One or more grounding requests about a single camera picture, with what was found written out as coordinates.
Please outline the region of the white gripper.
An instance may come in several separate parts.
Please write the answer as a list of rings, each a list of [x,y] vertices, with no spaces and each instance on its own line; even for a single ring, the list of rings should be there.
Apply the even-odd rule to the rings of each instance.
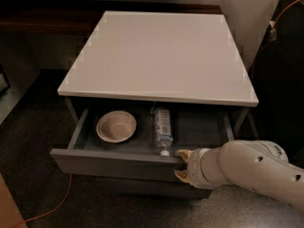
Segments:
[[[187,163],[186,170],[175,170],[175,176],[182,182],[193,185],[198,189],[211,189],[211,183],[204,177],[201,170],[201,161],[208,148],[200,148],[194,151],[189,149],[179,149],[176,156]]]

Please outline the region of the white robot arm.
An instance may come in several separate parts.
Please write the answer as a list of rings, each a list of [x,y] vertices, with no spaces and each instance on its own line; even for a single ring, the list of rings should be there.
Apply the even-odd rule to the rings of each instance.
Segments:
[[[274,142],[237,140],[176,155],[186,168],[175,176],[198,189],[236,185],[304,211],[304,170],[290,164]]]

